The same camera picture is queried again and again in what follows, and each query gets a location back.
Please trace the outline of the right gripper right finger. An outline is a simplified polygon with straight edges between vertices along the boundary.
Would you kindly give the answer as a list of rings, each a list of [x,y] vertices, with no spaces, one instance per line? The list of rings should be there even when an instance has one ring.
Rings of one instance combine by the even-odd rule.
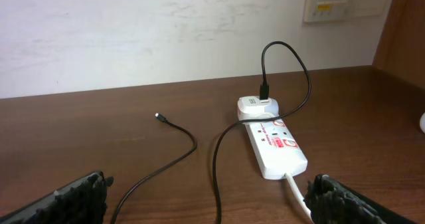
[[[315,224],[415,224],[325,174],[308,183],[303,201]]]

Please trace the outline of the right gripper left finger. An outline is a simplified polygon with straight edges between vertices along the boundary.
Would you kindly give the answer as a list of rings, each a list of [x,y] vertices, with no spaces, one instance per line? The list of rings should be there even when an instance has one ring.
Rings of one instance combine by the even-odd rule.
[[[112,176],[85,175],[1,217],[1,224],[102,224]]]

